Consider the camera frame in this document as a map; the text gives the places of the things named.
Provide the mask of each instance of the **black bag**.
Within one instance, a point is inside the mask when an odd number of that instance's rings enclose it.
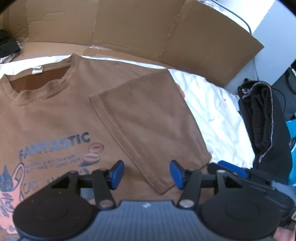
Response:
[[[272,85],[272,89],[281,104],[285,120],[291,120],[296,112],[296,76],[292,68],[287,69]]]
[[[20,47],[17,42],[7,32],[0,30],[0,58],[19,51]]]

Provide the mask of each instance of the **round black pad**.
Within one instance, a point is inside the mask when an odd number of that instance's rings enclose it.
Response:
[[[63,240],[85,229],[92,219],[92,206],[78,195],[64,192],[32,196],[18,205],[13,222],[20,236]]]
[[[205,202],[202,222],[216,234],[233,240],[258,240],[275,232],[278,207],[252,190],[230,188]]]

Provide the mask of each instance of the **cardboard box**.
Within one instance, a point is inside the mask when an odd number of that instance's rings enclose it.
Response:
[[[263,48],[197,0],[17,0],[2,17],[5,29],[29,42],[96,45],[195,73],[219,86]]]
[[[51,42],[23,42],[22,47],[23,50],[13,61],[43,56],[70,55],[72,53],[83,55],[83,52],[89,48],[86,45]]]

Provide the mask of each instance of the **metal screw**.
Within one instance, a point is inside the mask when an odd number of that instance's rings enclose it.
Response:
[[[105,199],[105,200],[102,200],[99,205],[102,207],[102,208],[109,208],[109,207],[112,207],[113,206],[113,202],[111,200],[108,200],[108,199]]]
[[[191,208],[194,206],[194,202],[190,199],[183,199],[179,202],[179,205],[183,208]]]

